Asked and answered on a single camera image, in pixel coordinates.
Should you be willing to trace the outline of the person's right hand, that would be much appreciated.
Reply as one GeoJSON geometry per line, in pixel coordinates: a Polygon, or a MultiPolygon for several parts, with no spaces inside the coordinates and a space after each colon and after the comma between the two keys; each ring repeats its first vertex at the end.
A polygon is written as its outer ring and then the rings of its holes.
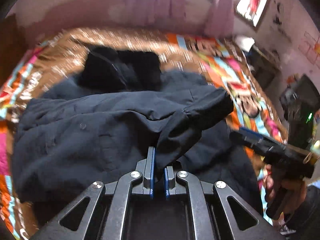
{"type": "Polygon", "coordinates": [[[277,220],[280,215],[293,214],[304,202],[307,193],[305,181],[301,179],[281,179],[270,164],[266,165],[265,200],[266,215],[277,220]]]}

